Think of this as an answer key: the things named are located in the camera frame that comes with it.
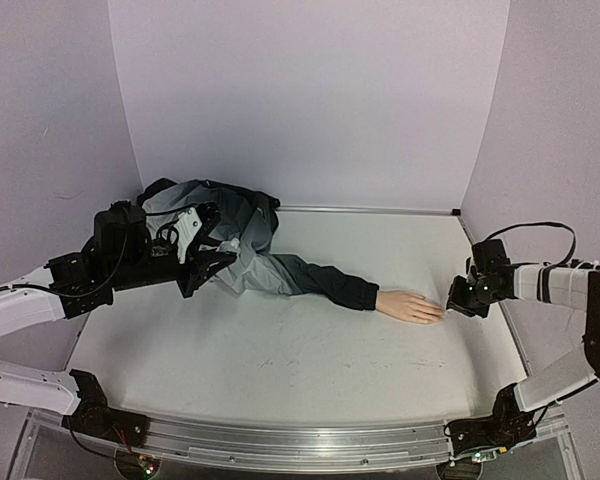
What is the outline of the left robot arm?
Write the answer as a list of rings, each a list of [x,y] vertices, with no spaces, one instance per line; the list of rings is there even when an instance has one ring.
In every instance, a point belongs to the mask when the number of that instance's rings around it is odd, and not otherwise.
[[[191,297],[237,258],[228,246],[241,234],[238,214],[216,202],[146,212],[128,201],[94,219],[77,251],[0,285],[0,338],[30,326],[71,320],[110,306],[117,291],[173,282]],[[111,433],[113,411],[97,379],[78,370],[37,370],[0,360],[0,403],[75,415],[96,437]]]

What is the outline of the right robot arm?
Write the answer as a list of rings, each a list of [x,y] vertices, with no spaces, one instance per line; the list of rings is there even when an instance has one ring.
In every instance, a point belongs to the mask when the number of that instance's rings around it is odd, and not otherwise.
[[[514,264],[499,239],[472,247],[466,273],[454,278],[446,307],[487,316],[504,300],[537,301],[585,315],[581,344],[543,370],[503,387],[486,417],[450,421],[445,433],[456,458],[511,449],[536,436],[548,409],[600,382],[600,266],[566,259],[558,265]]]

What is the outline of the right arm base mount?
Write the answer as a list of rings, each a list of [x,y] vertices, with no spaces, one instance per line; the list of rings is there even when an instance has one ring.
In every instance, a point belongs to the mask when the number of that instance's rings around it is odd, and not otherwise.
[[[491,414],[484,417],[456,419],[444,427],[450,439],[454,459],[475,453],[510,449],[536,435],[535,412],[523,411],[515,397],[515,384],[501,389]]]

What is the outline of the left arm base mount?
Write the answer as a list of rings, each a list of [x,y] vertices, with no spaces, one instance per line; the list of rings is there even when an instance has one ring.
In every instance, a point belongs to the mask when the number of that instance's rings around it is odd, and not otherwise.
[[[150,425],[147,415],[121,410],[109,405],[96,376],[72,369],[69,375],[76,382],[79,403],[71,415],[64,415],[62,426],[74,433],[118,441],[129,447],[145,444]]]

